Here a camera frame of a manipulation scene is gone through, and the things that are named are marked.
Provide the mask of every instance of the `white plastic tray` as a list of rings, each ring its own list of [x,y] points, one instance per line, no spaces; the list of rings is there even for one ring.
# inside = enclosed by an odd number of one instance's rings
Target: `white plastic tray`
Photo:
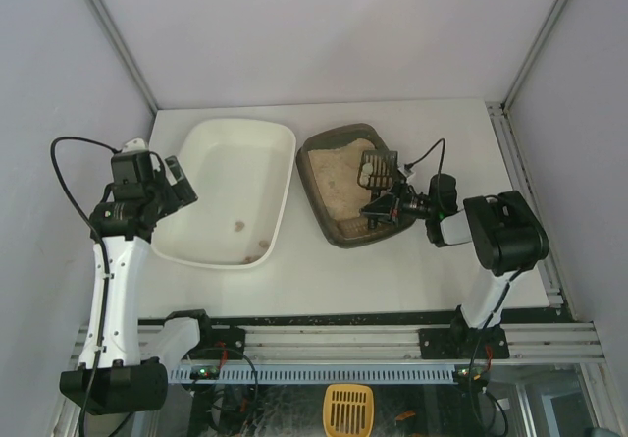
[[[285,126],[216,119],[187,135],[179,161],[198,201],[159,222],[153,250],[187,265],[249,268],[271,254],[296,139]]]

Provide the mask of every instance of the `yellow object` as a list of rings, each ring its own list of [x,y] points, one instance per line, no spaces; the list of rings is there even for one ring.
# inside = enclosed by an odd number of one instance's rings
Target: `yellow object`
[[[330,385],[323,404],[327,437],[368,437],[373,430],[373,391],[362,385]]]

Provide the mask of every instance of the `white wall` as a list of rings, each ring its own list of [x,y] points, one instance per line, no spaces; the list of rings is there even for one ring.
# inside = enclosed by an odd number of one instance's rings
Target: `white wall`
[[[113,144],[147,136],[150,115],[83,0],[0,0],[0,422],[48,431],[92,288],[91,240],[48,156],[59,135]],[[66,145],[60,163],[89,210],[109,155]]]
[[[500,100],[553,0],[105,0],[162,108]]]
[[[628,403],[628,0],[572,0],[513,109],[575,308]]]

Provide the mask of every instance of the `litter scoop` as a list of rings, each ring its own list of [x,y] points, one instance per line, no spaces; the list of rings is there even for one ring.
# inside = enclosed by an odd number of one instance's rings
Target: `litter scoop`
[[[370,191],[388,190],[399,178],[396,150],[365,150],[362,152],[357,183]]]
[[[323,403],[327,437],[368,437],[373,430],[373,391],[363,385],[330,385]]]

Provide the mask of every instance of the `wire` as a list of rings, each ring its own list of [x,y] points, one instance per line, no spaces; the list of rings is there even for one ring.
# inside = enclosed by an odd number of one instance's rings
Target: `wire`
[[[209,424],[209,426],[210,426],[213,430],[215,430],[215,431],[218,433],[218,435],[223,435],[223,434],[225,434],[225,433],[226,433],[227,435],[234,435],[234,429],[229,429],[229,428],[225,429],[225,427],[227,427],[227,426],[225,425],[225,421],[224,421],[223,419],[219,419],[219,421],[218,421],[218,422],[216,422],[216,421],[214,420],[214,414],[213,414],[213,412],[212,412],[212,409],[216,409],[216,410],[219,410],[220,412],[224,412],[224,413],[228,413],[228,414],[237,414],[237,415],[242,414],[242,412],[236,412],[236,411],[234,411],[234,410],[224,410],[224,409],[222,409],[222,408],[219,408],[219,407],[215,406],[216,402],[217,402],[218,400],[220,400],[220,399],[224,399],[224,398],[225,398],[225,395],[227,394],[227,393],[225,392],[225,390],[226,390],[227,388],[222,388],[222,389],[220,389],[220,390],[218,390],[218,391],[214,391],[214,387],[215,387],[215,386],[216,386],[216,385],[214,384],[214,385],[212,385],[212,386],[210,387],[211,397],[210,397],[210,399],[209,399],[209,400],[210,400],[210,403],[211,403],[211,404],[210,404],[210,409],[209,409],[209,410],[207,410],[207,411],[205,412],[205,413],[209,414],[209,415],[208,415],[208,417],[209,417],[209,418],[208,418],[208,420],[207,420],[207,423]]]
[[[120,432],[122,432],[122,429],[125,428],[125,425],[127,425],[127,422],[129,422],[132,417],[133,417],[133,412],[129,412],[127,416],[122,420],[122,422],[118,424],[118,427],[116,427],[114,431],[111,434],[109,434],[109,437],[116,437],[116,435],[120,434]]]
[[[493,348],[486,344],[484,350],[487,353],[487,367],[484,371],[491,371],[491,367],[493,366]]]
[[[460,393],[463,397],[466,397],[468,395],[469,399],[473,400],[473,397],[471,396],[471,391],[470,390],[462,391],[462,390],[458,389],[458,387],[456,387],[456,386],[453,386],[452,388],[455,391],[457,391],[458,393]],[[493,408],[493,413],[491,414],[491,422],[489,423],[489,426],[485,430],[493,429],[493,426],[495,425],[495,422],[496,422],[496,419],[497,419],[497,408],[495,406],[492,406],[492,408]]]
[[[255,365],[253,365],[253,362],[251,361],[251,359],[246,356],[246,354],[240,352],[237,349],[231,349],[229,347],[205,347],[203,349],[199,349],[198,351],[195,351],[196,353],[201,353],[201,352],[215,352],[215,351],[221,351],[221,352],[229,352],[230,354],[236,354],[241,356],[244,360],[246,360],[246,362],[248,363],[248,366],[250,366],[251,371],[253,372],[253,379],[255,380],[255,391],[254,391],[254,396],[253,396],[253,401],[251,401],[250,407],[247,409],[246,414],[250,414],[252,413],[256,408],[257,408],[257,400],[259,398],[259,380],[257,378],[257,369],[255,368]],[[220,408],[218,406],[216,406],[214,403],[212,403],[211,407],[215,410],[219,410],[220,412],[233,412],[233,413],[238,413],[235,412],[233,410],[226,410],[223,408]]]
[[[446,140],[445,140],[444,137],[441,137],[439,140],[437,140],[434,143],[434,145],[432,147],[430,147],[425,154],[423,154],[421,157],[416,159],[414,162],[410,162],[409,164],[405,164],[403,166],[403,168],[405,168],[405,170],[412,169],[412,167],[414,167],[416,164],[418,164],[419,162],[424,160],[428,155],[430,155],[432,153],[432,151],[434,149],[436,149],[436,147],[439,144],[441,144],[442,147],[441,147],[441,158],[439,159],[439,170],[436,173],[436,175],[437,175],[437,178],[436,178],[436,198],[437,198],[437,202],[439,203],[439,208],[441,209],[443,214],[455,214],[455,213],[457,213],[457,211],[451,211],[451,210],[446,209],[443,206],[443,202],[441,201],[441,172],[443,171],[443,163],[445,162],[445,146],[446,146]]]
[[[499,309],[501,308],[501,306],[503,305],[503,302],[506,299],[506,296],[508,295],[508,292],[510,291],[510,287],[512,285],[512,283],[524,272],[523,269],[519,269],[516,272],[514,272],[512,275],[510,275],[510,278],[508,279],[505,287],[503,287],[503,292],[501,293],[501,297],[499,297],[499,301],[497,302],[497,305],[495,306],[495,308],[493,309],[493,311],[491,311],[491,314],[489,314],[489,318],[485,321],[484,325],[482,326],[482,329],[480,330],[480,336],[478,337],[478,342],[475,345],[475,348],[473,350],[473,354],[471,355],[471,361],[469,362],[469,373],[468,373],[468,385],[469,385],[469,390],[471,390],[472,385],[473,385],[473,380],[477,380],[478,378],[480,378],[480,375],[476,375],[475,377],[472,375],[472,370],[473,370],[473,364],[475,362],[475,357],[478,354],[478,349],[480,348],[480,344],[482,344],[484,336],[486,334],[487,328],[489,327],[489,324],[491,323],[491,321],[493,320],[493,318],[495,317],[496,313],[499,311]],[[473,410],[473,414],[475,415],[476,420],[478,421],[478,423],[483,427],[483,430],[485,433],[490,432],[490,428],[489,429],[485,429],[484,428],[484,423],[482,421],[482,417],[479,415],[478,410],[476,409],[475,406],[475,402],[473,401],[473,399],[471,399],[471,408]],[[508,430],[508,422],[506,419],[506,415],[505,413],[502,411],[502,415],[504,418],[504,422],[505,422],[505,427],[506,430]]]
[[[89,395],[91,394],[91,389],[93,387],[94,379],[96,377],[96,369],[98,368],[98,362],[100,361],[100,354],[101,354],[100,348],[102,346],[103,331],[105,327],[105,316],[107,312],[107,296],[109,293],[109,276],[111,272],[109,269],[109,255],[107,253],[107,247],[105,246],[105,243],[102,240],[102,237],[100,236],[96,228],[91,224],[91,222],[89,221],[89,218],[85,215],[84,211],[80,208],[79,204],[77,203],[72,193],[70,192],[70,189],[68,188],[68,184],[66,184],[66,181],[63,178],[63,174],[61,173],[61,169],[59,168],[59,164],[57,163],[57,144],[59,144],[59,142],[64,141],[64,140],[75,140],[79,142],[86,142],[88,144],[98,145],[100,147],[109,149],[114,154],[117,154],[120,151],[103,142],[99,142],[93,139],[88,139],[86,137],[61,136],[54,139],[52,143],[50,144],[50,160],[52,161],[52,168],[55,171],[57,180],[59,181],[59,185],[61,185],[61,189],[66,194],[66,197],[70,201],[70,204],[77,211],[78,216],[80,216],[80,219],[82,219],[83,222],[89,227],[89,230],[92,233],[92,237],[94,238],[96,243],[100,246],[100,249],[102,251],[103,270],[105,272],[105,275],[103,277],[103,291],[102,291],[102,303],[100,306],[100,317],[98,318],[98,335],[96,337],[97,350],[94,353],[94,362],[92,364],[91,373],[89,375],[89,381],[87,382],[87,387],[85,388],[85,397],[83,399],[82,405],[80,406],[80,414],[78,415],[78,435],[79,437],[84,437],[85,413],[87,410],[87,403],[89,401]]]
[[[501,418],[503,419],[503,432],[501,432],[500,434],[494,434],[494,436],[506,437],[506,435],[508,435],[508,431],[510,430],[510,426],[508,425],[508,417],[506,416],[506,411],[503,410],[503,407],[501,406],[497,398],[493,396],[491,392],[489,392],[488,390],[485,390],[484,394],[487,395],[487,398],[489,398],[489,400],[491,400],[491,402],[494,405],[494,409],[495,407],[499,409],[499,412],[501,413]],[[489,429],[493,429],[494,425],[495,425],[495,414],[493,414],[493,419],[492,419],[491,426],[489,427]]]
[[[226,347],[227,344],[225,344],[223,341],[217,342],[216,343],[217,347]],[[221,357],[220,357],[220,363],[218,364],[218,371],[220,372],[220,370],[223,369],[223,366],[225,366],[225,363],[227,363],[227,358],[229,358],[229,353],[227,351],[223,351]]]

